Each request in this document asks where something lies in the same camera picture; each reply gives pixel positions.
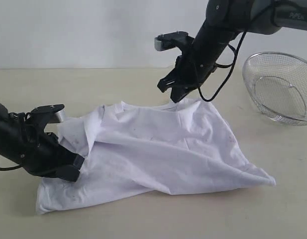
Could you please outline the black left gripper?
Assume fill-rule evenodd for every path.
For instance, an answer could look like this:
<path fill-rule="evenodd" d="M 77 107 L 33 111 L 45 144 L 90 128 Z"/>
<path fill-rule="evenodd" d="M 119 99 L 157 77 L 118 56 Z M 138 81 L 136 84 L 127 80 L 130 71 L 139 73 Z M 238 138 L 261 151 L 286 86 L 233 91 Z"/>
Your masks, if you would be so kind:
<path fill-rule="evenodd" d="M 81 155 L 63 147 L 53 133 L 19 133 L 16 149 L 19 157 L 17 169 L 23 168 L 33 176 L 69 182 L 77 181 L 85 160 Z"/>

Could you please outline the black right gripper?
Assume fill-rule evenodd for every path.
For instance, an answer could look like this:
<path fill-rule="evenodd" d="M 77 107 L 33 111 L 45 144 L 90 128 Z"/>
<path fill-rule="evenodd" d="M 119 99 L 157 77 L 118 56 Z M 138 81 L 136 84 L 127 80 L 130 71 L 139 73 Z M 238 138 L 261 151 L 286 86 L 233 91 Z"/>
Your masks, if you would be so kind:
<path fill-rule="evenodd" d="M 162 93 L 171 88 L 170 99 L 178 103 L 205 81 L 214 64 L 215 56 L 212 52 L 183 49 L 176 60 L 175 68 L 158 82 L 157 87 Z"/>

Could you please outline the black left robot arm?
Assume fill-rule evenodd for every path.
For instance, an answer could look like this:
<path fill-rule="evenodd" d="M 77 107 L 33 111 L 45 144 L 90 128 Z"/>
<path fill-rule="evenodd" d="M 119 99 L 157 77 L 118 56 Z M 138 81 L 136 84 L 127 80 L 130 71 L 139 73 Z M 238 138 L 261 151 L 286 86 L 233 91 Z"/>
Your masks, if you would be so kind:
<path fill-rule="evenodd" d="M 16 163 L 0 171 L 23 168 L 27 173 L 76 182 L 84 158 L 63 147 L 50 123 L 64 120 L 63 104 L 34 108 L 28 113 L 12 113 L 0 103 L 0 155 Z"/>

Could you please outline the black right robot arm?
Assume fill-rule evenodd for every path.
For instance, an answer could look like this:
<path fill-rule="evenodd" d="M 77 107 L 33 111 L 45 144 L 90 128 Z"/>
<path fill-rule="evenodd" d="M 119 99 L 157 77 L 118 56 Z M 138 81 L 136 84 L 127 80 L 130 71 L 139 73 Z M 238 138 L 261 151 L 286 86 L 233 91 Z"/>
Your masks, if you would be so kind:
<path fill-rule="evenodd" d="M 174 69 L 158 82 L 158 89 L 171 89 L 178 103 L 218 68 L 234 69 L 241 42 L 230 45 L 239 34 L 271 35 L 282 27 L 307 31 L 307 0 L 210 0 L 205 20 L 196 37 L 185 31 L 158 35 L 155 49 L 179 48 Z"/>

